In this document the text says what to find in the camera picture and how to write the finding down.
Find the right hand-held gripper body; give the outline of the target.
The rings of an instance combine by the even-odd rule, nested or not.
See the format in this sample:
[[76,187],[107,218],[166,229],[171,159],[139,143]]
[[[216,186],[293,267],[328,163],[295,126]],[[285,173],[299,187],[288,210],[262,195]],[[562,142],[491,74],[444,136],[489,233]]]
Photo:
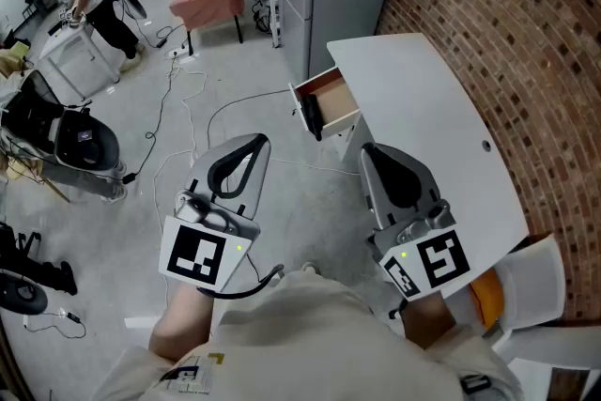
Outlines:
[[366,244],[384,280],[407,300],[432,294],[470,271],[444,200],[403,224],[375,232]]

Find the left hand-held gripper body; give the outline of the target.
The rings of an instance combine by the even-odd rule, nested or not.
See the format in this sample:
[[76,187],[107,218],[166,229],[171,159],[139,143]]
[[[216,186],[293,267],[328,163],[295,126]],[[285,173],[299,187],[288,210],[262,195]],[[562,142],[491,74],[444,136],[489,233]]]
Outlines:
[[182,191],[163,224],[159,272],[222,292],[259,234],[254,221]]

